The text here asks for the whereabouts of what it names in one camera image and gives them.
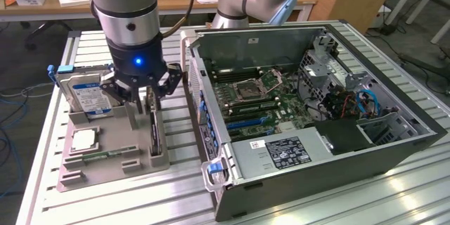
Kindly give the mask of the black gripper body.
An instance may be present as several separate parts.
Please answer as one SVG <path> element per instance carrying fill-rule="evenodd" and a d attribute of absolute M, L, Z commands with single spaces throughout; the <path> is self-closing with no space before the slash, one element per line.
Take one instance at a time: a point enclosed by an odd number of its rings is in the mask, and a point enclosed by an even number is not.
<path fill-rule="evenodd" d="M 157 87 L 167 72 L 161 48 L 163 35 L 156 34 L 148 42 L 127 46 L 107 40 L 112 55 L 115 78 L 131 87 Z"/>

